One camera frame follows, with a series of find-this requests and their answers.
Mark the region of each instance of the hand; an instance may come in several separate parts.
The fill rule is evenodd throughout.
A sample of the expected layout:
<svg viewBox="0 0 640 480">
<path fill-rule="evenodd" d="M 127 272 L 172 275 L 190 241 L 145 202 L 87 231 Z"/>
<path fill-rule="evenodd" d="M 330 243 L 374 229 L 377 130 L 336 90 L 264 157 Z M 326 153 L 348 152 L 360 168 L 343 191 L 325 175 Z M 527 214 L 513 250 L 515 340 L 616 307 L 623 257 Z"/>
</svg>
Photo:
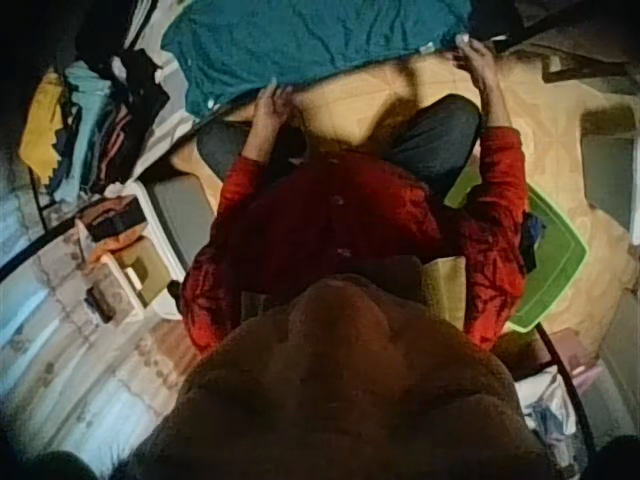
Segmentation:
<svg viewBox="0 0 640 480">
<path fill-rule="evenodd" d="M 455 66 L 471 75 L 471 81 L 480 91 L 487 95 L 500 88 L 498 70 L 493 53 L 475 38 L 466 33 L 456 36 L 458 51 L 450 55 Z"/>
<path fill-rule="evenodd" d="M 277 88 L 275 79 L 258 94 L 253 124 L 242 149 L 242 155 L 259 163 L 269 161 L 280 127 L 293 108 L 291 87 Z"/>
<path fill-rule="evenodd" d="M 264 134 L 277 135 L 293 107 L 293 89 L 278 88 L 275 78 L 260 90 L 253 114 L 253 127 Z"/>
</svg>

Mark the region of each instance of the knee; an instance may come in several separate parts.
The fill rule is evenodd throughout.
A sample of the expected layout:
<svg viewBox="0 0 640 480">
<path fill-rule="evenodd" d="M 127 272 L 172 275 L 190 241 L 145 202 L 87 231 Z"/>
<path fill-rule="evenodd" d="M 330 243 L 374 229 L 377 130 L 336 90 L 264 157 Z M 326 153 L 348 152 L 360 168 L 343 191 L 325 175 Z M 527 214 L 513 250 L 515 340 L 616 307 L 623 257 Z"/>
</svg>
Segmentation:
<svg viewBox="0 0 640 480">
<path fill-rule="evenodd" d="M 463 97 L 457 93 L 450 93 L 442 97 L 436 104 L 441 104 L 441 108 L 447 110 L 459 121 L 469 121 L 473 123 L 480 121 L 481 114 L 478 106 L 467 97 Z"/>
</svg>

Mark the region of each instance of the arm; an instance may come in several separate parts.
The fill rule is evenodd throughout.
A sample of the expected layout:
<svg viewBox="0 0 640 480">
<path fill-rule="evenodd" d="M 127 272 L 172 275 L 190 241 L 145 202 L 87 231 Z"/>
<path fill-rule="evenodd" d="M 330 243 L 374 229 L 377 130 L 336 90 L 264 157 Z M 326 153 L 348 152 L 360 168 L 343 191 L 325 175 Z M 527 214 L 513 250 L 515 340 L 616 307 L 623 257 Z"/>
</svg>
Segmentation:
<svg viewBox="0 0 640 480">
<path fill-rule="evenodd" d="M 485 113 L 481 136 L 482 183 L 467 197 L 469 214 L 462 224 L 467 259 L 465 332 L 489 349 L 500 336 L 524 293 L 519 252 L 520 229 L 527 202 L 524 154 L 512 128 L 493 56 L 480 42 L 456 39 L 458 66 L 471 74 Z"/>
<path fill-rule="evenodd" d="M 238 326 L 239 292 L 230 286 L 226 239 L 258 189 L 290 108 L 290 89 L 276 90 L 272 84 L 258 95 L 251 132 L 222 187 L 209 243 L 198 252 L 183 282 L 180 311 L 191 342 L 202 354 Z"/>
<path fill-rule="evenodd" d="M 522 222 L 527 184 L 524 154 L 517 130 L 512 128 L 493 54 L 482 43 L 458 35 L 457 66 L 471 75 L 480 91 L 485 128 L 480 140 L 482 184 L 467 197 L 465 209 L 476 220 L 513 229 Z"/>
</svg>

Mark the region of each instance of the yellow clothing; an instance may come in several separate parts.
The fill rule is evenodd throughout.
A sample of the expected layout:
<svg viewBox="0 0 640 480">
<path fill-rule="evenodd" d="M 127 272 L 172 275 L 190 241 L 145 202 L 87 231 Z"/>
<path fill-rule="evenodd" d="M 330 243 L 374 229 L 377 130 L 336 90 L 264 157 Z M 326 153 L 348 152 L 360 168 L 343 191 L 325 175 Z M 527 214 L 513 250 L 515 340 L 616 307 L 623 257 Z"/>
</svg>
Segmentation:
<svg viewBox="0 0 640 480">
<path fill-rule="evenodd" d="M 53 146 L 56 130 L 62 128 L 60 97 L 64 83 L 60 76 L 48 72 L 42 77 L 31 101 L 27 125 L 20 142 L 20 158 L 29 165 L 43 184 L 49 183 L 60 156 Z"/>
</svg>

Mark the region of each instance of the patterned curtain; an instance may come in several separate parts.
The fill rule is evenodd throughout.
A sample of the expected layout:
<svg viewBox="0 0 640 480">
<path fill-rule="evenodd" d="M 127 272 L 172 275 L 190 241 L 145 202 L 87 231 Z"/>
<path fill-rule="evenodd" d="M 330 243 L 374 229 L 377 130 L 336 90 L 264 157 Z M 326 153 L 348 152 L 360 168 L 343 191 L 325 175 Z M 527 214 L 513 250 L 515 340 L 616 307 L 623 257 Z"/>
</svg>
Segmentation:
<svg viewBox="0 0 640 480">
<path fill-rule="evenodd" d="M 105 473 L 171 409 L 198 356 L 180 322 L 103 324 L 85 278 L 72 229 L 0 284 L 0 403 L 20 450 L 69 450 Z"/>
</svg>

